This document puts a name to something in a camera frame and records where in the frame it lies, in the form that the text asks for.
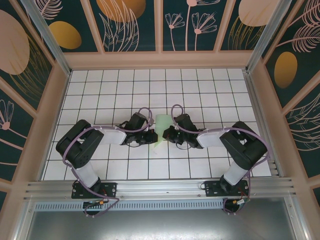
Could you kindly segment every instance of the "green sponge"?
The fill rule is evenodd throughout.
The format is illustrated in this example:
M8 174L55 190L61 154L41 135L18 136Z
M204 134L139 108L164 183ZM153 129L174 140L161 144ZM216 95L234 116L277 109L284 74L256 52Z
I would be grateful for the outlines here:
M158 146L163 140L162 136L164 131L173 124L171 115L158 114L155 116L155 133L158 134L158 141L155 143L155 147Z

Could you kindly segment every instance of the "white tile floor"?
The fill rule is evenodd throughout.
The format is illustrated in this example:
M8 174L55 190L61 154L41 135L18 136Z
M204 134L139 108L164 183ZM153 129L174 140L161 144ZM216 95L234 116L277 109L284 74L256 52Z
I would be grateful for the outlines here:
M155 116L170 114L174 104L184 106L198 128L231 127L241 120L259 133L241 69L73 71L42 179L75 179L55 147L78 120L114 126L141 107ZM167 141L156 148L100 145L91 159L103 180L218 178L232 161L224 147L180 150ZM268 163L252 175L271 176Z

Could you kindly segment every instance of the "purple cable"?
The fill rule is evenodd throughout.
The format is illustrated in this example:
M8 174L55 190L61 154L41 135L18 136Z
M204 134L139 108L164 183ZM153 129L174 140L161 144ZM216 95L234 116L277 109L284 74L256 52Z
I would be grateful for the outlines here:
M272 149L270 147L270 145L263 139L261 138L259 135L255 134L254 132L251 132L251 131L248 131L248 130L245 130L245 129L242 129L242 128L237 128L237 127L224 127L224 128L214 128L214 129L208 129L208 130L205 130L205 131L189 131L187 129L184 129L182 128L181 126L179 126L174 118L174 108L175 107L179 107L181 109L181 114L184 113L184 108L180 105L180 104L175 104L172 106L171 108L171 118L172 118L172 121L173 121L173 124L178 128L180 129L181 131L184 131L186 133L189 133L189 134L204 134L204 133L215 133L215 132L221 132L221 131L225 131L225 132L228 132L228 131L239 131L239 132L243 132L243 133L246 133L246 134L249 134L255 138L257 138L260 142L262 142L266 149L267 149L267 155L266 157L259 161L259 162L256 162L255 165L253 165L253 167L244 175L244 177L248 176L248 189L249 189L249 192L248 192L248 197L250 196L250 188L251 188L251 179L250 179L250 172L251 170L258 166L259 164L262 164L263 162L265 162L266 160L268 160L270 157L271 157L271 153L272 153ZM225 208L225 204L226 204L226 201L228 200L228 198L225 198L223 200L223 205L222 205L222 210L225 212L225 213L231 213L231 211L229 211L228 209Z
M144 127L140 128L140 129L137 129L137 130L126 130L126 129L122 129L122 128L119 128L119 127L112 127L112 126L98 126L98 125L91 126L91 127L86 128L85 130L83 130L81 133L79 133L79 134L71 141L71 143L69 144L69 146L66 148L66 150L65 150L65 152L64 152L64 154L63 154L63 156L62 156L62 162L63 162L65 165L67 165L69 168L71 168L71 171L72 171L73 175L76 177L76 179L78 180L78 182L79 182L89 193L91 193L91 194L93 194L93 195L96 195L96 196L99 197L99 198L108 199L108 200L116 200L116 201L115 201L113 204L111 204L107 209L105 209L105 210L103 210L103 211L100 211L100 212L97 213L96 215L89 215L89 214L87 213L87 209L88 209L89 206L87 206L87 207L84 209L84 213L85 213L85 215L86 215L87 217L90 216L90 217L94 218L94 217L99 217L99 216L103 215L103 214L106 213L109 209L111 209L114 205L116 205L116 204L120 201L120 199L117 198L117 197L111 197L111 196L101 195L101 194L99 194L99 193L96 193L96 192L92 191L89 187L87 187L87 186L85 185L85 183L79 178L79 176L78 176L77 172L75 171L75 169L73 168L73 166L66 161L66 157L67 157L67 154L68 154L69 150L71 149L71 147L75 144L75 142L76 142L82 135L84 135L85 133L87 133L88 131L90 131L90 130L92 130L92 129L96 129L96 130L99 130L99 128L100 128L100 129L111 129L111 130L117 129L117 130L120 130L120 131L123 131L123 132L127 132L127 133L137 133L137 132L140 132L140 131L145 130L147 127L152 126L152 124L154 123L154 120L152 119L152 112L151 112L151 110L150 110L149 108L147 108L147 107L142 107L142 108L140 108L139 111L138 111L138 113L140 113L140 111L141 111L142 109L147 109L147 110L149 111L149 113L150 113L149 122L148 122Z

